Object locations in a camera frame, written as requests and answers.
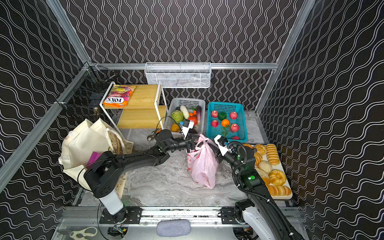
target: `gray eraser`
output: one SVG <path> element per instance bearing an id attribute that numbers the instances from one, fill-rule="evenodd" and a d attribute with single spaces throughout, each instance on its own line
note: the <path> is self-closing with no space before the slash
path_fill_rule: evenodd
<path id="1" fill-rule="evenodd" d="M 187 219 L 161 221 L 157 224 L 159 237 L 179 237 L 191 232 L 191 224 Z"/>

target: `orange fruit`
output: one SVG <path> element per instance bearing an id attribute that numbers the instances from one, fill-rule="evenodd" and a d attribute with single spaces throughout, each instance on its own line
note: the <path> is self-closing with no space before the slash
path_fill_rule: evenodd
<path id="1" fill-rule="evenodd" d="M 229 120 L 228 119 L 224 119 L 223 121 L 221 121 L 221 125 L 223 126 L 223 127 L 227 127 L 227 126 L 229 126 Z"/>

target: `gray marble surface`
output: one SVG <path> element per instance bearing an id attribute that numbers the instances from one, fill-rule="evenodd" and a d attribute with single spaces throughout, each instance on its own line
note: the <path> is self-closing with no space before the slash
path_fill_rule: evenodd
<path id="1" fill-rule="evenodd" d="M 246 111 L 248 143 L 263 143 L 253 111 Z M 146 150 L 155 142 L 148 142 L 152 129 L 121 129 L 128 140 L 134 141 L 134 151 Z M 231 168 L 222 162 L 216 173 L 216 185 L 208 189 L 193 181 L 187 169 L 187 153 L 176 151 L 156 167 L 143 167 L 129 172 L 123 202 L 143 206 L 232 206 L 246 198 L 233 183 Z M 99 201 L 85 193 L 82 206 L 97 206 Z"/>

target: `fox's candy package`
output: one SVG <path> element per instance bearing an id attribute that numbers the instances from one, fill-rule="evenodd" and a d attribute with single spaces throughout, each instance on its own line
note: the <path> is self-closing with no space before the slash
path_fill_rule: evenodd
<path id="1" fill-rule="evenodd" d="M 123 108 L 128 104 L 135 88 L 136 86 L 113 85 L 103 104 L 105 106 Z"/>

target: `bread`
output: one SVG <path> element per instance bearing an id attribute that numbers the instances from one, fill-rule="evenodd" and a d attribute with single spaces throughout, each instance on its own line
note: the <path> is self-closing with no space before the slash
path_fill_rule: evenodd
<path id="1" fill-rule="evenodd" d="M 292 190 L 287 186 L 267 186 L 269 193 L 272 197 L 275 196 L 289 196 L 292 194 Z"/>
<path id="2" fill-rule="evenodd" d="M 261 156 L 264 156 L 266 154 L 266 146 L 262 144 L 256 144 L 253 148 L 257 149 L 257 153 Z"/>
<path id="3" fill-rule="evenodd" d="M 266 145 L 266 158 L 272 165 L 276 166 L 280 163 L 279 154 L 277 154 L 277 148 L 274 144 Z"/>
<path id="4" fill-rule="evenodd" d="M 263 170 L 266 173 L 270 173 L 272 171 L 272 169 L 273 169 L 272 165 L 268 161 L 261 161 L 261 162 L 259 162 L 257 167 L 260 168 L 261 170 Z"/>
<path id="5" fill-rule="evenodd" d="M 257 166 L 263 160 L 263 157 L 260 154 L 258 154 L 257 152 L 255 152 L 255 154 L 253 156 L 255 157 L 255 160 L 256 160 L 255 166 Z"/>
<path id="6" fill-rule="evenodd" d="M 262 178 L 262 180 L 264 181 L 265 185 L 269 185 L 271 184 L 271 181 L 269 180 L 269 176 L 266 172 L 264 172 L 263 170 L 255 167 L 257 173 L 259 174 L 259 176 Z"/>
<path id="7" fill-rule="evenodd" d="M 275 186 L 281 186 L 287 181 L 287 177 L 285 174 L 277 169 L 272 170 L 269 174 L 269 179 L 271 180 L 271 183 Z"/>

